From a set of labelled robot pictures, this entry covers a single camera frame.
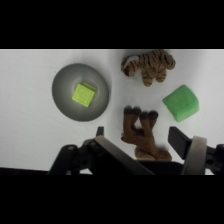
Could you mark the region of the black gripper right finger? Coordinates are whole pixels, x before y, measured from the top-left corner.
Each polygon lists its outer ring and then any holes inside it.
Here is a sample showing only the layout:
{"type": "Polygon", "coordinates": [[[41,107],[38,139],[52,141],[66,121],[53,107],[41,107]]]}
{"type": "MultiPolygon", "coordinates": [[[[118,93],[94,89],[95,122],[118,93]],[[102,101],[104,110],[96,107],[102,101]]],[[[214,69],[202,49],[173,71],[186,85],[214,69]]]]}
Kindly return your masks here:
{"type": "Polygon", "coordinates": [[[182,175],[204,175],[209,169],[214,175],[224,175],[224,144],[215,148],[203,137],[187,137],[177,127],[170,127],[168,143],[184,161],[182,175]]]}

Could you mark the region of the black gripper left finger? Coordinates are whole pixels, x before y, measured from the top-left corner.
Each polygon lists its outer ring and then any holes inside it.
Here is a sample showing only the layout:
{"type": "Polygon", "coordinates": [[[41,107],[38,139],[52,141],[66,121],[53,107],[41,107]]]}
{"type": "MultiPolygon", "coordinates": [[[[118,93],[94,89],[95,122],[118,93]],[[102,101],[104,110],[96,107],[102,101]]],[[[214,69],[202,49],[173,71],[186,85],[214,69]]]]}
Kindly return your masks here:
{"type": "Polygon", "coordinates": [[[48,174],[80,175],[85,169],[92,175],[153,175],[152,171],[105,138],[102,126],[94,138],[85,140],[80,147],[73,144],[63,146],[48,174]]]}

